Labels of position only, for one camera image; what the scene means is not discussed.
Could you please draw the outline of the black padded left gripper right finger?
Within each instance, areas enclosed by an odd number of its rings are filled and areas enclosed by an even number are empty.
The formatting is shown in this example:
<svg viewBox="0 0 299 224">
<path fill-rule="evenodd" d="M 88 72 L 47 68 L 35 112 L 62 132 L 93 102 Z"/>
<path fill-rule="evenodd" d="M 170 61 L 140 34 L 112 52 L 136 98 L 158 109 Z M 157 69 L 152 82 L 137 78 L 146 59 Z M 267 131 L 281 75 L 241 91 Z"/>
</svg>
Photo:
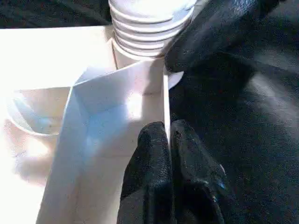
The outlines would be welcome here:
<svg viewBox="0 0 299 224">
<path fill-rule="evenodd" d="M 215 187 L 222 169 L 185 120 L 171 125 L 171 156 L 177 223 L 225 223 Z"/>
</svg>

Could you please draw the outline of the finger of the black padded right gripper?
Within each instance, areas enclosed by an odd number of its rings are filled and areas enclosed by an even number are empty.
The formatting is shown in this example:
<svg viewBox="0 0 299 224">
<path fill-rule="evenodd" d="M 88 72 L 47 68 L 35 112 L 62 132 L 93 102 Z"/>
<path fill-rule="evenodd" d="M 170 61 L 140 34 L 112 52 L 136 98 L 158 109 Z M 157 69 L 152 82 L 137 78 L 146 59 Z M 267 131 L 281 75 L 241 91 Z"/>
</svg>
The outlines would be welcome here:
<svg viewBox="0 0 299 224">
<path fill-rule="evenodd" d="M 276 0 L 211 0 L 177 37 L 165 55 L 170 72 L 181 72 L 242 40 Z"/>
</svg>

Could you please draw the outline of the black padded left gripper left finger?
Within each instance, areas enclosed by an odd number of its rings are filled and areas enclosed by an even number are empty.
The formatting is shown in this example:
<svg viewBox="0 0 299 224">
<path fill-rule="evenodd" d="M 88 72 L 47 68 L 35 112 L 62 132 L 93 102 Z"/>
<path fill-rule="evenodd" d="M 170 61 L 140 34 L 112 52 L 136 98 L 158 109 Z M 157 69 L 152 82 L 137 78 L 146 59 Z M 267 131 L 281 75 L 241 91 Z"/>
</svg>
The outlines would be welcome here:
<svg viewBox="0 0 299 224">
<path fill-rule="evenodd" d="M 147 124 L 138 135 L 123 177 L 118 223 L 173 223 L 171 156 L 162 122 Z"/>
</svg>

